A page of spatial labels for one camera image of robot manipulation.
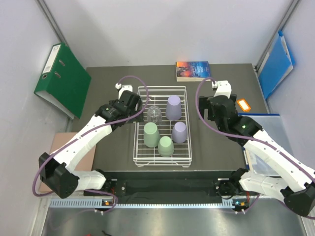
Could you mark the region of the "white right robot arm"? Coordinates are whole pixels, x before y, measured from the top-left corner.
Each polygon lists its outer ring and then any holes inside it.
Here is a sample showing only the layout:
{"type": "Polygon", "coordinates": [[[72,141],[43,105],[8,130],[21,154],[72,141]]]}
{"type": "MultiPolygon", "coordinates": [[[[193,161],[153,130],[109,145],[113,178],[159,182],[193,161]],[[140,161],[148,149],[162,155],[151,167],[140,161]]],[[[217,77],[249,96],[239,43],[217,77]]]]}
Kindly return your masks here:
{"type": "Polygon", "coordinates": [[[278,145],[269,134],[249,116],[241,116],[235,108],[236,95],[196,96],[199,118],[215,122],[215,132],[226,136],[246,150],[259,156],[279,176],[268,177],[239,168],[228,180],[230,190],[237,195],[256,192],[277,199],[294,213],[308,217],[315,206],[315,171],[307,167],[278,145]]]}

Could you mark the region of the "tall purple cup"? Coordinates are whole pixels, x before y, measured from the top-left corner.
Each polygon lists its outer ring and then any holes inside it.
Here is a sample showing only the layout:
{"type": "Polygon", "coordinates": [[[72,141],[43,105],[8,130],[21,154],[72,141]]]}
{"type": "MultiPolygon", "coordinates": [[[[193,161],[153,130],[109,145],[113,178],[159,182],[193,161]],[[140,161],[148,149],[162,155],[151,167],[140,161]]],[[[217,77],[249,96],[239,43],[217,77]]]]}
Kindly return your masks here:
{"type": "Polygon", "coordinates": [[[171,121],[179,120],[182,117],[181,99],[179,96],[173,95],[168,98],[165,115],[171,121]]]}

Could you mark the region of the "short purple cup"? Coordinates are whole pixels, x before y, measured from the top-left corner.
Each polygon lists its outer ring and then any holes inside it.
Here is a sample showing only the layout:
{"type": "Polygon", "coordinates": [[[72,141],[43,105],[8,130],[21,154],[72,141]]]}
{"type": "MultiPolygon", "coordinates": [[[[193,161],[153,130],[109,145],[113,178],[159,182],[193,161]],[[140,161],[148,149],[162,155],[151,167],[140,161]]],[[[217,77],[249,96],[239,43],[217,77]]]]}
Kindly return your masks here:
{"type": "Polygon", "coordinates": [[[176,143],[184,143],[188,136],[187,126],[183,122],[175,123],[172,130],[172,139],[176,143]]]}

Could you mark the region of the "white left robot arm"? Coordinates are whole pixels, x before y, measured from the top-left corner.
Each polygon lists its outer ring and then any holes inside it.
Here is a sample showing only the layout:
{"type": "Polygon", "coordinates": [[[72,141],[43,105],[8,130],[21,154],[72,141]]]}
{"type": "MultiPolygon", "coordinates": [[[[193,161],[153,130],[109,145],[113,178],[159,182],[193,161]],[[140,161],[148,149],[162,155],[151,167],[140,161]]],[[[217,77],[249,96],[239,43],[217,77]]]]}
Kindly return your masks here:
{"type": "Polygon", "coordinates": [[[142,121],[142,107],[141,97],[129,90],[124,90],[119,99],[101,106],[70,141],[52,154],[43,153],[39,157],[40,180],[62,199],[87,189],[108,194],[112,184],[101,171],[77,171],[75,168],[101,139],[118,127],[142,121]]]}

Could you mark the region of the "clear glass cup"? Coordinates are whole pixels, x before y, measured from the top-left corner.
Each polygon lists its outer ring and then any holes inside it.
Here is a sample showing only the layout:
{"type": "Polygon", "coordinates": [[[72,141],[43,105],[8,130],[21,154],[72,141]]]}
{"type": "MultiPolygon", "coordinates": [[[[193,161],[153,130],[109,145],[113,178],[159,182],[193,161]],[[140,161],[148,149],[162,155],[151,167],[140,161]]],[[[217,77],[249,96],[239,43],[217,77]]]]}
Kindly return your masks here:
{"type": "Polygon", "coordinates": [[[150,106],[147,110],[147,122],[155,123],[156,125],[159,125],[162,121],[162,112],[161,109],[156,106],[150,106]]]}

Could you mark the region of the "tall green cup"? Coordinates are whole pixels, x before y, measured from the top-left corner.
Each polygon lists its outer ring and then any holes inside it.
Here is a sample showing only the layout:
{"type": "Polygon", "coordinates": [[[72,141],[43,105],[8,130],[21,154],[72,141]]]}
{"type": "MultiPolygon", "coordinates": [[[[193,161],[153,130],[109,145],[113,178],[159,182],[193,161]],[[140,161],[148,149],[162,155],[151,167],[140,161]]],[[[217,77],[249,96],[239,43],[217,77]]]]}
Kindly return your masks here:
{"type": "Polygon", "coordinates": [[[149,148],[158,146],[160,140],[160,133],[158,126],[153,122],[148,122],[144,126],[144,144],[149,148]]]}

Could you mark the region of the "short green cup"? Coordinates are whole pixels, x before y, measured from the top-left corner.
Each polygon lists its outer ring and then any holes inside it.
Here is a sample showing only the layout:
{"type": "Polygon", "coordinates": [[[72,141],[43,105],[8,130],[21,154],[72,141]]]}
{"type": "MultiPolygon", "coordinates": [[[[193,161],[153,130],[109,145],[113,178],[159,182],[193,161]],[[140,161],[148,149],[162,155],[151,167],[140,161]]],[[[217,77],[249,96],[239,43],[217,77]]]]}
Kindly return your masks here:
{"type": "Polygon", "coordinates": [[[161,137],[158,143],[158,152],[162,157],[171,157],[173,155],[174,144],[170,137],[161,137]]]}

